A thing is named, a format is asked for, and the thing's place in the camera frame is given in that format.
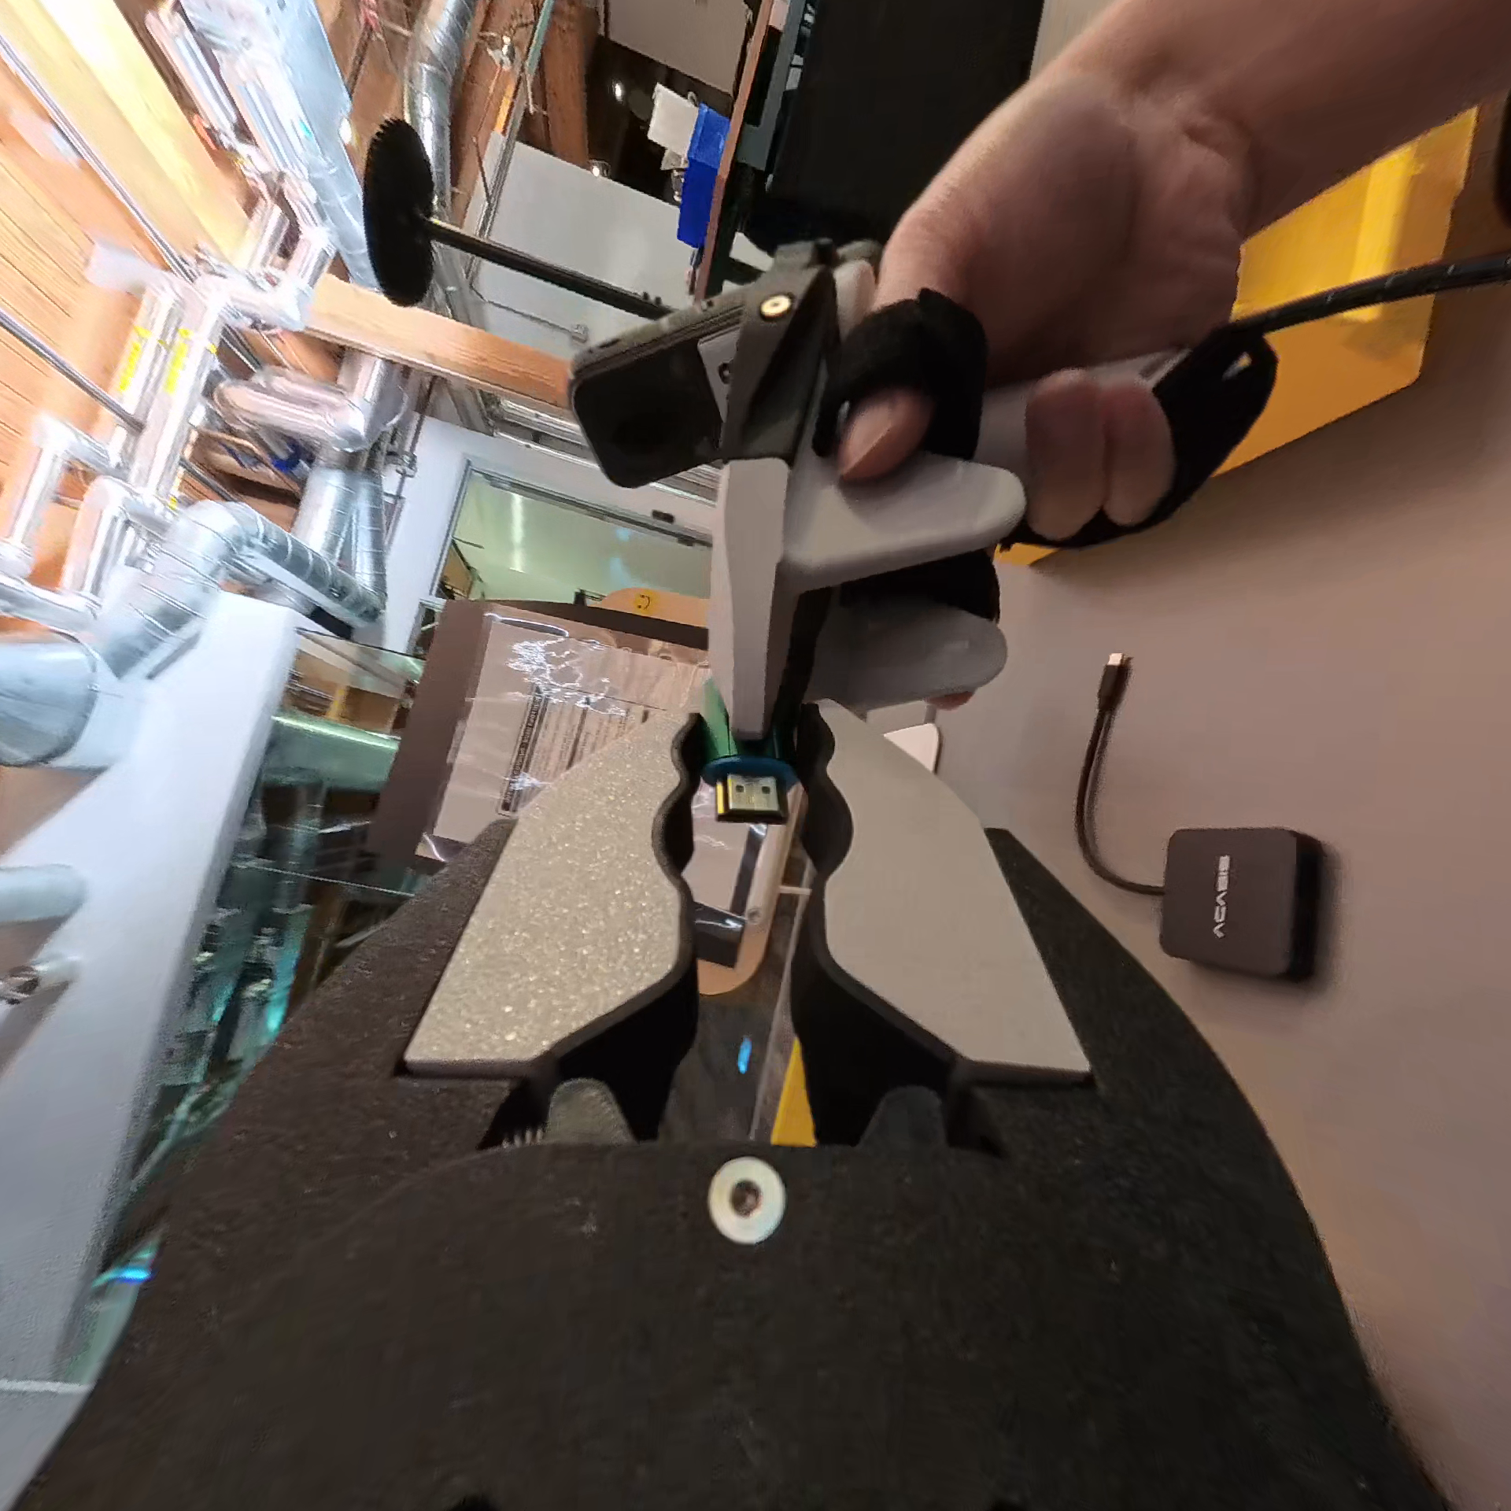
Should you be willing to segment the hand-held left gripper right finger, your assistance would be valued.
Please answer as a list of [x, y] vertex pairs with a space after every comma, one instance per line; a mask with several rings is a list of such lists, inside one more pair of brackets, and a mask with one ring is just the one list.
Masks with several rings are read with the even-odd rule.
[[837, 702], [802, 709], [815, 867], [791, 971], [807, 1075], [894, 1033], [949, 1082], [1081, 1085], [1086, 1048], [991, 842], [938, 775]]

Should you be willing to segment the black monitor panel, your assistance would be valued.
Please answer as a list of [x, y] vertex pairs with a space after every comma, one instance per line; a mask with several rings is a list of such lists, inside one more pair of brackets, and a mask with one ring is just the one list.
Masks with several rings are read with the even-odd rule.
[[1031, 71], [1042, 2], [821, 2], [743, 233], [883, 244]]

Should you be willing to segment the black hdmi cable teal plug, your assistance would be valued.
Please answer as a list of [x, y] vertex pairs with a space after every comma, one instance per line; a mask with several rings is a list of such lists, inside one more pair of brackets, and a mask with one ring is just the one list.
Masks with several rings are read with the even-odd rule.
[[[862, 306], [873, 287], [873, 279], [856, 290], [840, 293], [840, 315], [848, 326], [853, 306]], [[1024, 387], [1010, 387], [1021, 394], [1024, 409]], [[782, 460], [794, 465], [799, 455], [813, 455], [831, 461], [834, 444], [820, 452], [821, 392], [799, 398], [798, 383], [788, 376], [769, 376], [760, 384], [760, 395], [749, 402], [732, 395], [727, 403], [725, 449], [727, 463], [750, 460]], [[1026, 443], [1021, 441], [1018, 472], [1012, 476], [1021, 482], [1026, 465]], [[799, 779], [799, 726], [804, 704], [796, 724], [796, 765], [793, 770], [711, 770], [708, 768], [708, 746], [703, 764], [705, 778], [713, 786], [716, 812], [720, 822], [785, 822], [787, 794]], [[703, 715], [708, 738], [708, 709]]]

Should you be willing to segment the silver ribbed pipe duct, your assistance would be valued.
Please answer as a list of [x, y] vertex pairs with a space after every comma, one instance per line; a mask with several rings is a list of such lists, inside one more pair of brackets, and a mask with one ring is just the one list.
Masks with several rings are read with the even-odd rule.
[[[37, 543], [69, 471], [100, 463], [77, 504], [69, 567], [37, 581]], [[382, 553], [355, 568], [239, 501], [163, 507], [70, 425], [42, 430], [19, 487], [3, 498], [1, 759], [9, 770], [100, 773], [138, 723], [149, 682], [201, 638], [233, 581], [289, 592], [347, 628], [385, 608]]]

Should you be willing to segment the black round lamp on rod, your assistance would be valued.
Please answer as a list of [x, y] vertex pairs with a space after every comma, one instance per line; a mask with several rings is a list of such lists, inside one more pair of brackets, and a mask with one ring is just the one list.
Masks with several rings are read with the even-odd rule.
[[412, 309], [426, 301], [436, 279], [436, 247], [443, 247], [639, 320], [670, 313], [669, 306], [650, 295], [558, 268], [443, 222], [434, 216], [434, 184], [418, 132], [404, 120], [381, 123], [365, 153], [362, 216], [366, 257], [390, 304]]

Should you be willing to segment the yellow plastic board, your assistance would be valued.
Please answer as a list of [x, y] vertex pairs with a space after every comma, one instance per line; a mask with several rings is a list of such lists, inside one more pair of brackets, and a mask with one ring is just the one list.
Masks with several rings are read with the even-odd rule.
[[1193, 350], [1123, 365], [1166, 414], [1172, 485], [1145, 523], [1100, 518], [1064, 550], [1155, 528], [1205, 482], [1418, 381], [1435, 304], [1463, 287], [1448, 241], [1479, 115], [1426, 131], [1252, 236], [1230, 321]]

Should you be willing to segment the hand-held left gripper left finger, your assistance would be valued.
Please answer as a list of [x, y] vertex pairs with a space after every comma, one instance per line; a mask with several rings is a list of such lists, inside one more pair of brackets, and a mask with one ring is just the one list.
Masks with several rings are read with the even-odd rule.
[[695, 982], [683, 878], [692, 713], [571, 767], [508, 833], [404, 1052], [418, 1078], [536, 1080]]

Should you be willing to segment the plastic-wrapped brown board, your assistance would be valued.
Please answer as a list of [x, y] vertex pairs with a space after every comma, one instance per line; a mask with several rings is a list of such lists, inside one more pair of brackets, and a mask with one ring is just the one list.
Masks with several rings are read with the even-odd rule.
[[705, 600], [651, 589], [607, 606], [445, 603], [368, 849], [390, 864], [443, 864], [647, 721], [700, 712], [706, 617]]

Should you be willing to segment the silver flexible duct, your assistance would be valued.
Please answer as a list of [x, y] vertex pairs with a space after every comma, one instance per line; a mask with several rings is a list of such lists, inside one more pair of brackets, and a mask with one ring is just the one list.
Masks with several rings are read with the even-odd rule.
[[425, 148], [436, 208], [454, 197], [453, 118], [466, 66], [492, 3], [420, 2], [412, 18], [403, 71], [403, 115]]

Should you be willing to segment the person's right hand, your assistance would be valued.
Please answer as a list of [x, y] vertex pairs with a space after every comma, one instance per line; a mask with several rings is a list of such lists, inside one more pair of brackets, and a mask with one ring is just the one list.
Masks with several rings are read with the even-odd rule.
[[1029, 529], [1065, 543], [1145, 521], [1174, 444], [1134, 361], [1191, 350], [1232, 309], [1243, 142], [1180, 3], [1117, 3], [982, 123], [898, 222], [875, 309], [971, 312], [988, 378], [1027, 386]]

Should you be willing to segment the blue box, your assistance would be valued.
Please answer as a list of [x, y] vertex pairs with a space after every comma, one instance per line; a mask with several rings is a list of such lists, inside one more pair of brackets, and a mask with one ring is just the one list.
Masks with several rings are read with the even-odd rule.
[[706, 243], [730, 126], [730, 118], [708, 104], [697, 107], [686, 150], [676, 224], [676, 239], [689, 249]]

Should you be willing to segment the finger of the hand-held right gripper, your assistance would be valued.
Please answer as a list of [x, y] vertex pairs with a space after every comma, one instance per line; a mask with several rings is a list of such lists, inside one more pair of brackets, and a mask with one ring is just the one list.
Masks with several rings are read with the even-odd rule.
[[870, 713], [966, 697], [1009, 660], [990, 554], [961, 554], [839, 587], [816, 639], [813, 697]]
[[1024, 490], [990, 465], [914, 457], [876, 483], [815, 455], [735, 461], [708, 605], [708, 770], [793, 771], [815, 699], [815, 655], [835, 592], [914, 565], [991, 556]]

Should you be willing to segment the white beam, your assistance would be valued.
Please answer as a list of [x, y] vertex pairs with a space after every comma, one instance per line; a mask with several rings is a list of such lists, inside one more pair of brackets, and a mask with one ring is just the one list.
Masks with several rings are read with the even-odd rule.
[[69, 1377], [85, 1297], [302, 628], [292, 609], [225, 594], [135, 688], [110, 765], [6, 773], [4, 861], [66, 867], [83, 896], [3, 943], [3, 971], [42, 976], [3, 1008], [3, 1508], [86, 1398]]

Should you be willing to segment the person's right forearm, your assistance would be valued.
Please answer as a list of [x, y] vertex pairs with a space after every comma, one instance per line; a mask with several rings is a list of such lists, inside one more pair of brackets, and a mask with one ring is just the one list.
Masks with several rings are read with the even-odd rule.
[[1221, 161], [1238, 236], [1507, 90], [1506, 2], [1112, 3], [1035, 77]]

